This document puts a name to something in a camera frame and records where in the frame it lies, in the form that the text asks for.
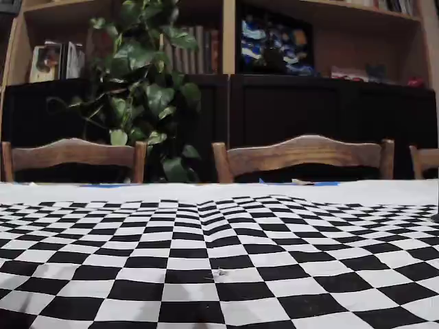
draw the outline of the wooden shelf board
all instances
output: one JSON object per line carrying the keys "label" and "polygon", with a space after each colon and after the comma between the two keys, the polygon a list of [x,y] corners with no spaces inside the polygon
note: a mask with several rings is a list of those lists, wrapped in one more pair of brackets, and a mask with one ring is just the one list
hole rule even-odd
{"label": "wooden shelf board", "polygon": [[368,33],[395,34],[420,25],[420,19],[398,12],[336,0],[245,0],[315,26]]}

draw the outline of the checkerboard pattern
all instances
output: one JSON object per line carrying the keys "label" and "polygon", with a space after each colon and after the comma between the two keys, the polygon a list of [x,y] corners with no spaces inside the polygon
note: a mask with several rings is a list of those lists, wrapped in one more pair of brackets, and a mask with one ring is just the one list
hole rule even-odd
{"label": "checkerboard pattern", "polygon": [[435,206],[0,204],[0,328],[439,328]]}

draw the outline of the wooden bookshelf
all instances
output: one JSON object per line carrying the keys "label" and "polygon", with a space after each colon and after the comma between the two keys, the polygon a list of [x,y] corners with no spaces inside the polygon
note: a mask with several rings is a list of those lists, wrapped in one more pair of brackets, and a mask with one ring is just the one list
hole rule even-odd
{"label": "wooden bookshelf", "polygon": [[[86,44],[90,18],[114,17],[123,0],[23,0],[17,18],[3,85],[26,83],[32,50],[50,40]],[[222,73],[239,73],[236,67],[237,8],[241,2],[278,12],[313,25],[316,70],[328,76],[332,66],[363,69],[384,64],[388,77],[405,84],[413,76],[430,83],[423,20],[417,10],[409,16],[338,0],[180,0],[180,23],[214,27],[222,33]]]}

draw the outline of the green plant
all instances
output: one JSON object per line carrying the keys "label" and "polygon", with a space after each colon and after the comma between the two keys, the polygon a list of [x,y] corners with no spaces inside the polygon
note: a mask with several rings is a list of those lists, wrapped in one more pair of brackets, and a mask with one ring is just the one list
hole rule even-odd
{"label": "green plant", "polygon": [[92,19],[113,52],[95,58],[87,100],[75,98],[70,108],[91,124],[108,129],[112,145],[145,141],[147,176],[152,182],[196,182],[188,159],[199,158],[187,141],[200,113],[201,94],[179,72],[168,69],[163,38],[195,49],[192,35],[174,26],[178,0],[126,0],[119,20]]}

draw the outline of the cabinet door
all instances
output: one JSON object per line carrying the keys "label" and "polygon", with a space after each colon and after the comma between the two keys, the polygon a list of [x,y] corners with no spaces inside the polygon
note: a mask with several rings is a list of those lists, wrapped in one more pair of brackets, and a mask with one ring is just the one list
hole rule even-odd
{"label": "cabinet door", "polygon": [[231,77],[230,146],[268,145],[302,134],[340,138],[340,90],[305,77]]}

